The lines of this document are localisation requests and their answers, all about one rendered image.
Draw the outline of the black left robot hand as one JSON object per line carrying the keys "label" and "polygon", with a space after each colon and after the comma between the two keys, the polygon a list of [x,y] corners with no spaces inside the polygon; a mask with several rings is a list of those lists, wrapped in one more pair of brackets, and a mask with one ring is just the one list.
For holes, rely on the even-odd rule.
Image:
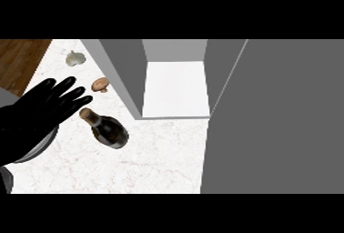
{"label": "black left robot hand", "polygon": [[56,126],[93,101],[77,78],[44,79],[9,106],[0,107],[0,167],[21,159]]}

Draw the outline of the dark wine bottle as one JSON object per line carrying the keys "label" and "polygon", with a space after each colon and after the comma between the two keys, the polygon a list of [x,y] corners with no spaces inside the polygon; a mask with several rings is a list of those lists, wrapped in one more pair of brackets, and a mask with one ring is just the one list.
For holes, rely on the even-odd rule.
{"label": "dark wine bottle", "polygon": [[92,127],[96,140],[108,147],[118,149],[127,144],[129,133],[115,118],[100,116],[90,108],[80,112],[81,119]]}

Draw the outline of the grey open cabinet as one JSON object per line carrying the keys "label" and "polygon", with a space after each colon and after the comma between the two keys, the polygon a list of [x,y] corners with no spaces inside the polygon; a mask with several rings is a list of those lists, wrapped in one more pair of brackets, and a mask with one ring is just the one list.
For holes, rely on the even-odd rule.
{"label": "grey open cabinet", "polygon": [[245,39],[84,39],[136,119],[208,118]]}

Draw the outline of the dark grey cabinet door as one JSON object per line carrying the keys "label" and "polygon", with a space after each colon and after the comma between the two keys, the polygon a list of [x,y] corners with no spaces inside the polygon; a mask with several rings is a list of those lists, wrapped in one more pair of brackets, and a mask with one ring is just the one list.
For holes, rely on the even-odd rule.
{"label": "dark grey cabinet door", "polygon": [[210,119],[205,193],[344,193],[344,40],[253,40]]}

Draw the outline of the brown mushroom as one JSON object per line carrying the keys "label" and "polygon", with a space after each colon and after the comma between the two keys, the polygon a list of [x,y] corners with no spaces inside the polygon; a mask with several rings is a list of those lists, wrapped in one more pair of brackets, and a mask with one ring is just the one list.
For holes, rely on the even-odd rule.
{"label": "brown mushroom", "polygon": [[99,78],[92,85],[92,90],[95,92],[106,93],[108,92],[109,80],[106,77]]}

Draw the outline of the white garlic bulb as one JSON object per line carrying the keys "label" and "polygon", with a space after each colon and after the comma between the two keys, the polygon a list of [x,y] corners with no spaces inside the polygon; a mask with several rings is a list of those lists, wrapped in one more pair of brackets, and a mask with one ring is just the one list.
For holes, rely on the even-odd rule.
{"label": "white garlic bulb", "polygon": [[77,53],[74,51],[68,53],[68,57],[67,57],[68,66],[81,65],[84,61],[86,61],[86,56],[83,53]]}

